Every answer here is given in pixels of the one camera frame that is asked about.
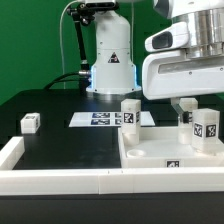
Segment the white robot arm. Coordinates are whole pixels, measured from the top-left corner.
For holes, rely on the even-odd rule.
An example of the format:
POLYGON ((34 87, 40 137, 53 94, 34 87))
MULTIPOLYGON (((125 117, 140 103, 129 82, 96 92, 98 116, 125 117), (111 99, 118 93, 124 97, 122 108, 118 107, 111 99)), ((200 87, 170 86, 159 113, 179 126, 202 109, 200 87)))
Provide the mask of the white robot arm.
POLYGON ((152 0, 153 9, 172 21, 148 37, 141 78, 130 53, 130 24, 116 13, 122 1, 84 0, 96 22, 97 59, 89 93, 141 91, 149 100, 224 91, 224 0, 152 0))

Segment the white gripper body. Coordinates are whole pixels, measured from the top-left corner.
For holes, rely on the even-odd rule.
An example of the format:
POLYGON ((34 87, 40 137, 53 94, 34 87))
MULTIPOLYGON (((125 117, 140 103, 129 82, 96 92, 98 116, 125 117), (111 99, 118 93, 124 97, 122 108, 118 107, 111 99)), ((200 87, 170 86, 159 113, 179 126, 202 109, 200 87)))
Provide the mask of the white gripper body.
POLYGON ((149 100, 224 92, 224 54, 188 59, 184 50, 147 56, 142 66, 143 94, 149 100))

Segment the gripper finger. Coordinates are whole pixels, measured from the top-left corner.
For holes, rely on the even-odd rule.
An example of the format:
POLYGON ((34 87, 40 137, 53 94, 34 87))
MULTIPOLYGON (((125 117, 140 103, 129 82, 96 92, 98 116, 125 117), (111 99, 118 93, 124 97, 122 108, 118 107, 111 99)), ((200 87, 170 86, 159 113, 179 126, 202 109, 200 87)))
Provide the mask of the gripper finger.
POLYGON ((179 120, 184 123, 190 123, 192 121, 192 113, 190 111, 185 111, 181 106, 180 106, 180 99, 179 98, 172 98, 171 99, 171 105, 178 114, 179 120))

